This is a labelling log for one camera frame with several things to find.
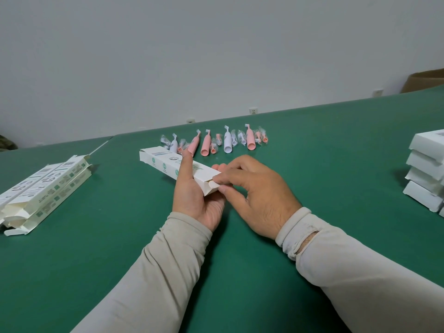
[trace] brown cardboard box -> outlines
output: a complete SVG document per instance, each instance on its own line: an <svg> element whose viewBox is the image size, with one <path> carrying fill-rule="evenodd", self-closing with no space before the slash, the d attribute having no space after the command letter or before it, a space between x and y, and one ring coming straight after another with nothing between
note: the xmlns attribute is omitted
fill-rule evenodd
<svg viewBox="0 0 444 333"><path fill-rule="evenodd" d="M411 74L407 78L407 81L401 89L401 93L429 89L430 87L443 84L444 69L417 72L415 74Z"/></svg>

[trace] gray sleeve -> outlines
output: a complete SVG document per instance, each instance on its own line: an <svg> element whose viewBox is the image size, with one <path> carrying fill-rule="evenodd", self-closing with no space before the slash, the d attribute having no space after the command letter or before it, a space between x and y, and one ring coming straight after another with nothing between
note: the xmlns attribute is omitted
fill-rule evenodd
<svg viewBox="0 0 444 333"><path fill-rule="evenodd" d="M124 277L72 332L177 332L211 235L195 219L171 213Z"/></svg>
<svg viewBox="0 0 444 333"><path fill-rule="evenodd" d="M319 231L296 254L303 240ZM352 332L443 332L444 289L299 209L276 238Z"/></svg>

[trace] electrical outlet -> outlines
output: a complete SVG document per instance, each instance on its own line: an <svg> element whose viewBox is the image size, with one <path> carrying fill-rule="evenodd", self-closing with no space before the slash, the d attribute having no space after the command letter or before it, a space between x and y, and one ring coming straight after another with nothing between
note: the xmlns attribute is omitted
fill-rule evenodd
<svg viewBox="0 0 444 333"><path fill-rule="evenodd" d="M382 97L382 93L383 92L384 92L384 89L373 90L372 97L373 98L375 98L375 97Z"/></svg>

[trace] hand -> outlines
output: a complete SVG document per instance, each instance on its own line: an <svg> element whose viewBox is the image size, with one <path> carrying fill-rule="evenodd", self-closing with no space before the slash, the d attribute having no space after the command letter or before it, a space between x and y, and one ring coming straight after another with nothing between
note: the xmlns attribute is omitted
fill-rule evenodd
<svg viewBox="0 0 444 333"><path fill-rule="evenodd" d="M226 164L213 165L212 168L223 171ZM214 232L221 220L224 206L225 197L219 192L203 196L202 189L193 179L193 157L190 152L182 151L182 162L174 188L173 211L198 220Z"/></svg>
<svg viewBox="0 0 444 333"><path fill-rule="evenodd" d="M213 180L222 184L219 191L250 228L273 240L285 222L302 207L278 173L248 155L234 159ZM227 184L245 188L247 198Z"/></svg>

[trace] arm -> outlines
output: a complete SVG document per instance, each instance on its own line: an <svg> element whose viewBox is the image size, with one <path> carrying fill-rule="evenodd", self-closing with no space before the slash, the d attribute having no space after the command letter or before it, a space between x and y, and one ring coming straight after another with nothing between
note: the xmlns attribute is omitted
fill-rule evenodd
<svg viewBox="0 0 444 333"><path fill-rule="evenodd" d="M322 288L352 332L443 330L442 287L364 246L307 208L284 224L276 243L296 261L305 279Z"/></svg>
<svg viewBox="0 0 444 333"><path fill-rule="evenodd" d="M211 235L197 220L172 212L122 280L73 332L177 332Z"/></svg>

